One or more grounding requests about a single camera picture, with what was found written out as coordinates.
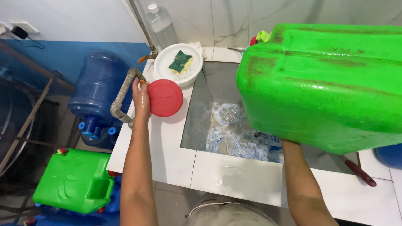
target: faucet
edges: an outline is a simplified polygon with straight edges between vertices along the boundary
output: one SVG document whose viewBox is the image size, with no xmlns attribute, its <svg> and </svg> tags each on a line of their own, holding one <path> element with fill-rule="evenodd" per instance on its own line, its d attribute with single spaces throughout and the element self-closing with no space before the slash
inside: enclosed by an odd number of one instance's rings
<svg viewBox="0 0 402 226">
<path fill-rule="evenodd" d="M 112 106 L 110 107 L 110 113 L 118 120 L 127 123 L 130 129 L 133 129 L 134 119 L 130 118 L 130 116 L 122 112 L 120 108 L 121 103 L 123 102 L 124 97 L 126 96 L 128 89 L 130 88 L 131 82 L 135 77 L 137 77 L 139 80 L 146 81 L 141 71 L 139 71 L 137 68 L 130 68 L 115 101 L 113 101 Z"/>
</svg>

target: soapy water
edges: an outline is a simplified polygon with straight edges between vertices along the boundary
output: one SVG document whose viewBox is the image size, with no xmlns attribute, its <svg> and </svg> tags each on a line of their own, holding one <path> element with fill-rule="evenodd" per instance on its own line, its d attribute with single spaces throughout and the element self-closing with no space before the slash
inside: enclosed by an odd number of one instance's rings
<svg viewBox="0 0 402 226">
<path fill-rule="evenodd" d="M 206 152 L 283 163 L 278 137 L 256 131 L 238 104 L 213 103 Z"/>
</svg>

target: sponge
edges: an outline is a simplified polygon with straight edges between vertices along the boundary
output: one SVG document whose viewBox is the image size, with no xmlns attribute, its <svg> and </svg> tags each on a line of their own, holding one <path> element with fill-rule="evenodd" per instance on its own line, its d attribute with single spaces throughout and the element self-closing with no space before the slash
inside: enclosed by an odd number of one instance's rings
<svg viewBox="0 0 402 226">
<path fill-rule="evenodd" d="M 174 73 L 183 74 L 193 61 L 193 56 L 184 54 L 181 50 L 176 54 L 173 63 L 169 66 Z"/>
</svg>

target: red handle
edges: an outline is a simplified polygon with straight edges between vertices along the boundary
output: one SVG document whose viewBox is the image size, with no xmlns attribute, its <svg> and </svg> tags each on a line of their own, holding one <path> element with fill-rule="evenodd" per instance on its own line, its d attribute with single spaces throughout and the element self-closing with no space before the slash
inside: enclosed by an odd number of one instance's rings
<svg viewBox="0 0 402 226">
<path fill-rule="evenodd" d="M 350 160 L 346 160 L 345 164 L 351 169 L 356 176 L 360 177 L 364 182 L 366 182 L 369 186 L 375 187 L 377 183 L 369 176 L 366 172 L 364 172 L 358 165 Z"/>
</svg>

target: power adapter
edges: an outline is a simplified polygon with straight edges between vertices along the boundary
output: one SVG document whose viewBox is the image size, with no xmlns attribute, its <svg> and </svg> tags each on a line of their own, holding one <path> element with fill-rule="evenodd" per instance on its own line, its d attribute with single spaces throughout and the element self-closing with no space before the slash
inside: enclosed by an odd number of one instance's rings
<svg viewBox="0 0 402 226">
<path fill-rule="evenodd" d="M 18 26 L 13 27 L 11 33 L 15 34 L 20 39 L 26 39 L 28 37 L 28 33 Z"/>
</svg>

